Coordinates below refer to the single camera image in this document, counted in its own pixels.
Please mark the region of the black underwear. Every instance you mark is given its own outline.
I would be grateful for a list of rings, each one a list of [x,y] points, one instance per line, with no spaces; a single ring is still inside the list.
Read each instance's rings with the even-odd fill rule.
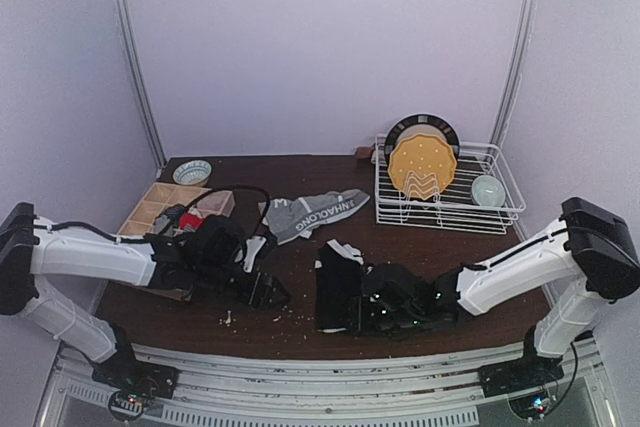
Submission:
[[[323,333],[346,331],[351,301],[361,295],[364,255],[350,244],[327,241],[314,263],[315,323]]]

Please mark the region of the wooden compartment organizer box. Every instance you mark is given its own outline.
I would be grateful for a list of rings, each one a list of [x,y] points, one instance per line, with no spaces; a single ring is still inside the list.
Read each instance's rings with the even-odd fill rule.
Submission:
[[[206,188],[204,187],[156,182],[138,202],[118,233],[121,235],[143,235],[152,232],[155,219],[165,208],[175,204],[186,206],[205,191]],[[200,211],[194,207],[196,215],[202,218],[208,215],[229,217],[235,207],[234,194],[231,191],[222,192],[227,193],[227,202],[221,212]]]

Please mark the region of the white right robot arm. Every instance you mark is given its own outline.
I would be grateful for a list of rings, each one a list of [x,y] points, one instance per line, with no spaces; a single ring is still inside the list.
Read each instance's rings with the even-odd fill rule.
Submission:
[[[563,356],[605,304],[638,290],[639,259],[626,222],[573,197],[536,236],[434,281],[400,264],[373,265],[350,302],[348,326],[378,335],[453,328],[561,278],[569,279],[569,286],[533,329],[533,353],[539,358]]]

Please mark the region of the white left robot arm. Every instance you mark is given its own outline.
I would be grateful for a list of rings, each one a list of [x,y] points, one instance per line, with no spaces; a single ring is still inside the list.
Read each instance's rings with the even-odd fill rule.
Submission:
[[[125,333],[66,298],[47,275],[104,279],[151,290],[230,287],[254,309],[289,302],[291,295],[256,262],[274,242],[248,237],[225,216],[210,215],[196,228],[174,233],[167,218],[157,232],[108,234],[79,221],[53,223],[29,203],[15,206],[1,225],[1,313],[31,320],[79,350],[93,365],[123,371],[137,359]]]

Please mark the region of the red rolled underwear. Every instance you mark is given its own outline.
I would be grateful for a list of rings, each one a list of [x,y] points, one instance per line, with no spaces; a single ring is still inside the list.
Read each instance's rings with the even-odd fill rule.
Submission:
[[[179,220],[179,228],[182,231],[197,231],[204,222],[202,217],[192,213],[185,213]]]

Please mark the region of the pink beige rolled underwear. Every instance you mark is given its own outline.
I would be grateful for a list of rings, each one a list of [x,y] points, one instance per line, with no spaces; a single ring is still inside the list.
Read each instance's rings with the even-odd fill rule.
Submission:
[[[226,198],[226,192],[214,192],[200,199],[195,204],[195,208],[200,211],[221,212],[226,205]]]

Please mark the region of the blue yellow patterned bowl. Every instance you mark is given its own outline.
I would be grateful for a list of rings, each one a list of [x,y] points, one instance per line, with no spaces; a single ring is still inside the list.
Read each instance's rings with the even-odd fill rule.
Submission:
[[[212,172],[212,166],[205,160],[191,160],[179,165],[172,174],[172,180],[182,186],[200,187],[205,185]]]

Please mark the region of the pale green glass bowl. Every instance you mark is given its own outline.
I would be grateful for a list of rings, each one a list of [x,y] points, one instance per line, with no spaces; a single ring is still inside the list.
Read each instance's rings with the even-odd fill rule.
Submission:
[[[506,200],[506,190],[496,177],[480,175],[472,182],[471,198],[481,207],[502,207]]]

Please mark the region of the brown cloth item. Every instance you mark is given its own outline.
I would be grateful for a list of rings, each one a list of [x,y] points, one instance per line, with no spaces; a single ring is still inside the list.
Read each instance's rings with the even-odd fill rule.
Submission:
[[[358,160],[371,160],[374,153],[375,153],[375,148],[373,146],[369,146],[369,147],[361,146],[355,150],[354,156]]]

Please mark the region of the black rimmed plate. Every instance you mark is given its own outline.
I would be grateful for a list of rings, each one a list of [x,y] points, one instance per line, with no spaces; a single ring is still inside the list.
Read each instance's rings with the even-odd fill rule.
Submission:
[[[388,132],[383,148],[385,160],[389,161],[391,153],[401,140],[416,134],[438,137],[452,148],[455,158],[459,157],[459,137],[447,121],[433,114],[415,114],[400,120]]]

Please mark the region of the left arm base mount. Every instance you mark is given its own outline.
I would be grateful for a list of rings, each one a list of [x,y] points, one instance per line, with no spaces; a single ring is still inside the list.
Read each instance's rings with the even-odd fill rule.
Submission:
[[[115,388],[107,410],[119,422],[138,420],[154,401],[172,399],[179,370],[172,366],[139,360],[123,328],[111,325],[115,353],[103,362],[90,361],[92,379]]]

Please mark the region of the aluminium rail front frame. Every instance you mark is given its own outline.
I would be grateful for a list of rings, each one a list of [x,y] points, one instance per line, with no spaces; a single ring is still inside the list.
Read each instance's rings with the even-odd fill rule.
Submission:
[[[117,422],[114,388],[91,379],[76,351],[61,347],[34,426],[624,426],[593,339],[576,342],[578,370],[543,422],[519,419],[510,397],[486,397],[477,370],[514,360],[521,344],[421,357],[296,361],[201,355],[135,346],[142,360],[178,369],[174,397],[138,422]]]

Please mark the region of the right aluminium corner post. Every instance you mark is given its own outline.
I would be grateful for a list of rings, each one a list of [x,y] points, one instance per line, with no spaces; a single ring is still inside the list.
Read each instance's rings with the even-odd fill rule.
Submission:
[[[506,140],[509,123],[516,106],[522,81],[522,70],[526,61],[535,22],[537,3],[538,0],[521,0],[507,77],[490,140],[492,144],[499,147],[501,147]]]

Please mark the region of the aluminium corner post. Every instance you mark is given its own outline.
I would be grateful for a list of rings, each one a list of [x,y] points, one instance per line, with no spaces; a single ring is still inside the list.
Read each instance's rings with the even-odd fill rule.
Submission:
[[[123,44],[124,55],[132,82],[136,106],[141,117],[143,130],[151,150],[154,164],[161,171],[167,164],[159,131],[152,113],[149,94],[141,68],[138,49],[135,42],[133,25],[127,0],[112,0]]]
[[[516,106],[522,81],[522,70],[526,61],[535,22],[537,3],[538,0],[521,0],[507,77],[490,140],[492,144],[499,147],[501,147],[506,140],[509,123]]]

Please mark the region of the left aluminium corner post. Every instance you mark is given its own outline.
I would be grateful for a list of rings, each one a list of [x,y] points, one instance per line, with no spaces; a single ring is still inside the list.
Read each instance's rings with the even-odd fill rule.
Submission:
[[[127,0],[112,0],[123,44],[124,55],[132,82],[136,106],[141,117],[143,130],[151,150],[154,164],[161,171],[167,164],[159,131],[152,113],[149,94],[141,68],[138,49],[135,42],[133,25]]]

